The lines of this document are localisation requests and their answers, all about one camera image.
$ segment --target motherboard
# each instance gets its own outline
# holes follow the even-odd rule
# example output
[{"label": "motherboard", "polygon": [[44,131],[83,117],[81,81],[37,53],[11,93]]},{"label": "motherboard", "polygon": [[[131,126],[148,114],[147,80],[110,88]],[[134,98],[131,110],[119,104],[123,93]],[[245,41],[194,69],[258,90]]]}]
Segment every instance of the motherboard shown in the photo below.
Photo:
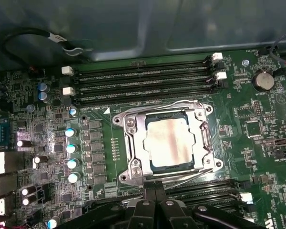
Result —
[{"label": "motherboard", "polygon": [[189,208],[286,228],[280,67],[239,50],[2,72],[0,154],[24,158],[2,172],[17,177],[2,220],[54,228],[161,180]]}]

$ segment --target black cable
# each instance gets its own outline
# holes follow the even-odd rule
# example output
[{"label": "black cable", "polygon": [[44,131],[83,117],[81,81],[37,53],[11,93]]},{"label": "black cable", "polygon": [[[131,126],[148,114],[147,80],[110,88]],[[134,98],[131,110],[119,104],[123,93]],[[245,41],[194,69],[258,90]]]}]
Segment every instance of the black cable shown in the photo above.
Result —
[{"label": "black cable", "polygon": [[17,55],[11,53],[6,49],[6,44],[12,40],[15,37],[18,37],[20,35],[26,35],[26,34],[32,34],[32,35],[39,35],[43,36],[45,38],[48,38],[50,36],[50,33],[36,28],[17,28],[12,31],[9,31],[8,33],[4,34],[3,37],[0,39],[0,50],[3,54],[5,54],[9,59],[12,61],[15,61],[22,65],[23,67],[29,68],[30,65],[27,64],[23,59],[18,57]]},{"label": "black cable", "polygon": [[284,38],[286,38],[286,33],[285,33],[284,35],[282,35],[281,37],[279,37],[279,39],[277,39],[277,40],[272,44],[271,48],[269,49],[269,55],[270,55],[273,59],[275,59],[275,60],[277,60],[277,61],[279,61],[279,62],[281,62],[281,63],[286,64],[286,60],[284,60],[284,59],[282,59],[282,58],[280,58],[280,57],[274,55],[274,53],[273,53],[273,50],[275,49],[275,47],[276,47],[276,46],[279,44],[279,42],[280,42],[281,40],[283,40]]}]

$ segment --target microchip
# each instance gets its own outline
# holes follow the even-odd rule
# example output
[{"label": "microchip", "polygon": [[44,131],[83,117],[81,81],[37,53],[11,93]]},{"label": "microchip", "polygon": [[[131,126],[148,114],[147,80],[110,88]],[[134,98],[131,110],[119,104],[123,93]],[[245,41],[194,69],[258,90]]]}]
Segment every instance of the microchip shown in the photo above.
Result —
[{"label": "microchip", "polygon": [[69,219],[71,217],[71,212],[70,211],[63,211],[62,212],[62,218],[63,219]]},{"label": "microchip", "polygon": [[92,161],[92,157],[90,157],[90,156],[89,156],[89,157],[85,157],[85,158],[84,158],[84,161],[85,161],[85,162]]},{"label": "microchip", "polygon": [[103,143],[102,142],[91,143],[91,150],[100,150],[100,149],[103,149]]},{"label": "microchip", "polygon": [[63,151],[62,145],[60,144],[54,145],[54,152],[61,152],[61,151]]},{"label": "microchip", "polygon": [[89,125],[83,125],[83,126],[82,126],[82,129],[83,129],[83,130],[89,130]]},{"label": "microchip", "polygon": [[56,118],[56,119],[62,118],[62,114],[56,114],[56,115],[55,115],[55,118]]},{"label": "microchip", "polygon": [[247,136],[249,138],[257,137],[261,135],[261,128],[258,121],[247,122]]},{"label": "microchip", "polygon": [[104,154],[99,153],[99,154],[92,154],[92,160],[93,162],[100,162],[104,160]]},{"label": "microchip", "polygon": [[48,179],[48,173],[40,173],[40,180],[47,180]]},{"label": "microchip", "polygon": [[69,117],[70,117],[70,114],[69,114],[68,111],[64,111],[64,112],[62,113],[62,118],[63,118],[63,119],[67,119],[67,118],[69,118]]},{"label": "microchip", "polygon": [[102,133],[101,133],[101,131],[91,132],[90,137],[91,137],[91,140],[100,139],[100,138],[102,138]]},{"label": "microchip", "polygon": [[95,174],[104,173],[105,172],[105,164],[93,165],[93,170],[94,170]]},{"label": "microchip", "polygon": [[62,196],[62,201],[63,202],[70,202],[72,200],[71,194],[65,194]]},{"label": "microchip", "polygon": [[94,179],[87,180],[87,185],[93,185],[93,184],[94,184]]},{"label": "microchip", "polygon": [[78,207],[74,209],[74,218],[83,215],[82,207]]},{"label": "microchip", "polygon": [[82,137],[82,139],[83,139],[84,141],[89,141],[89,140],[90,140],[90,135],[84,135],[84,136]]},{"label": "microchip", "polygon": [[96,185],[98,185],[98,184],[105,184],[106,182],[107,182],[107,178],[106,178],[105,175],[94,177],[94,183]]},{"label": "microchip", "polygon": [[71,106],[72,105],[72,99],[69,96],[64,96],[63,104],[65,106]]},{"label": "microchip", "polygon": [[42,132],[43,131],[43,125],[36,125],[35,126],[35,131],[36,132]]},{"label": "microchip", "polygon": [[27,127],[27,123],[25,120],[19,120],[17,122],[17,128],[18,129],[25,129]]},{"label": "microchip", "polygon": [[100,128],[102,126],[100,120],[90,121],[89,122],[90,129]]},{"label": "microchip", "polygon": [[42,152],[42,151],[44,151],[44,147],[43,146],[35,147],[35,152]]},{"label": "microchip", "polygon": [[86,173],[93,173],[93,168],[86,168]]},{"label": "microchip", "polygon": [[269,177],[267,175],[261,175],[260,176],[262,184],[267,184],[269,181]]},{"label": "microchip", "polygon": [[91,146],[83,146],[82,149],[84,152],[91,151]]},{"label": "microchip", "polygon": [[286,151],[283,150],[276,150],[274,152],[272,152],[273,157],[275,159],[285,159],[286,160]]},{"label": "microchip", "polygon": [[13,89],[14,90],[21,90],[21,84],[20,83],[14,83]]},{"label": "microchip", "polygon": [[246,161],[247,167],[252,167],[252,162],[251,161]]},{"label": "microchip", "polygon": [[53,106],[60,106],[61,105],[61,101],[58,99],[53,100]]},{"label": "microchip", "polygon": [[253,184],[259,184],[259,180],[257,176],[252,177]]}]

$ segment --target blue capacitor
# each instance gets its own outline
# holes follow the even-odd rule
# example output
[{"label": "blue capacitor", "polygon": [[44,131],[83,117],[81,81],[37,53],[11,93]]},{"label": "blue capacitor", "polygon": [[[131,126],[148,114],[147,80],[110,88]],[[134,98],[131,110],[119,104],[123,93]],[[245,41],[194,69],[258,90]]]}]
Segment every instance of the blue capacitor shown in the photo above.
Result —
[{"label": "blue capacitor", "polygon": [[32,113],[32,112],[34,112],[35,110],[36,110],[36,108],[35,108],[35,106],[34,106],[33,104],[27,105],[27,111],[28,111],[29,113]]},{"label": "blue capacitor", "polygon": [[67,147],[66,147],[66,151],[69,154],[75,153],[77,151],[77,149],[78,149],[78,147],[75,144],[70,144],[70,145],[67,145]]},{"label": "blue capacitor", "polygon": [[51,100],[51,96],[45,92],[40,92],[38,94],[39,100],[43,101],[44,103],[48,103]]},{"label": "blue capacitor", "polygon": [[45,83],[38,83],[38,90],[41,92],[48,93],[50,91],[50,87]]},{"label": "blue capacitor", "polygon": [[70,114],[72,117],[76,117],[77,114],[78,114],[78,112],[77,112],[76,108],[71,108],[71,109],[69,110],[69,114]]}]

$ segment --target capacitor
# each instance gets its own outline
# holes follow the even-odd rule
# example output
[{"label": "capacitor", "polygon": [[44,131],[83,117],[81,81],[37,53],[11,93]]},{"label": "capacitor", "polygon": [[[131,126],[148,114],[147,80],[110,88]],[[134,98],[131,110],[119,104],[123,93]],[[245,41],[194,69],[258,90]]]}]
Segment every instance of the capacitor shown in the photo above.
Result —
[{"label": "capacitor", "polygon": [[33,104],[27,105],[27,112],[32,113],[36,110],[35,106]]},{"label": "capacitor", "polygon": [[74,173],[71,173],[69,176],[68,176],[68,181],[72,184],[74,184],[76,181],[78,181],[79,179],[81,178],[81,175],[78,173],[78,172],[74,172]]},{"label": "capacitor", "polygon": [[49,103],[51,101],[51,96],[45,92],[40,92],[38,94],[39,100],[43,101],[44,103]]},{"label": "capacitor", "polygon": [[36,187],[35,186],[30,186],[30,187],[26,187],[24,188],[21,193],[23,196],[29,195],[36,192]]},{"label": "capacitor", "polygon": [[47,156],[45,156],[45,155],[43,155],[43,156],[36,156],[34,158],[34,162],[36,164],[39,164],[39,163],[42,163],[42,162],[47,162],[48,160],[49,160],[49,158]]},{"label": "capacitor", "polygon": [[31,147],[32,146],[32,142],[31,141],[27,141],[27,140],[20,140],[17,142],[17,146],[18,147]]},{"label": "capacitor", "polygon": [[260,70],[252,78],[252,85],[259,92],[266,92],[274,87],[275,79],[270,72]]},{"label": "capacitor", "polygon": [[38,90],[41,92],[48,93],[50,91],[50,87],[45,83],[38,83]]},{"label": "capacitor", "polygon": [[73,159],[70,159],[68,162],[67,162],[67,167],[69,169],[74,169],[76,168],[78,165],[79,165],[80,161],[76,158],[73,158]]},{"label": "capacitor", "polygon": [[76,130],[73,128],[68,128],[65,131],[66,137],[74,137],[76,135]]},{"label": "capacitor", "polygon": [[72,154],[78,150],[78,147],[75,144],[70,144],[70,145],[67,145],[66,150],[67,150],[67,153]]},{"label": "capacitor", "polygon": [[48,221],[47,227],[48,229],[53,229],[57,227],[58,225],[60,225],[60,223],[61,223],[61,219],[58,216],[54,216]]},{"label": "capacitor", "polygon": [[69,110],[69,114],[72,116],[72,117],[76,117],[78,115],[78,112],[77,112],[77,109],[76,108],[71,108]]},{"label": "capacitor", "polygon": [[33,203],[33,202],[36,201],[36,200],[37,200],[37,197],[36,197],[35,195],[31,195],[31,196],[28,196],[28,197],[24,198],[24,199],[22,200],[22,204],[23,204],[24,206],[27,206],[27,205]]}]

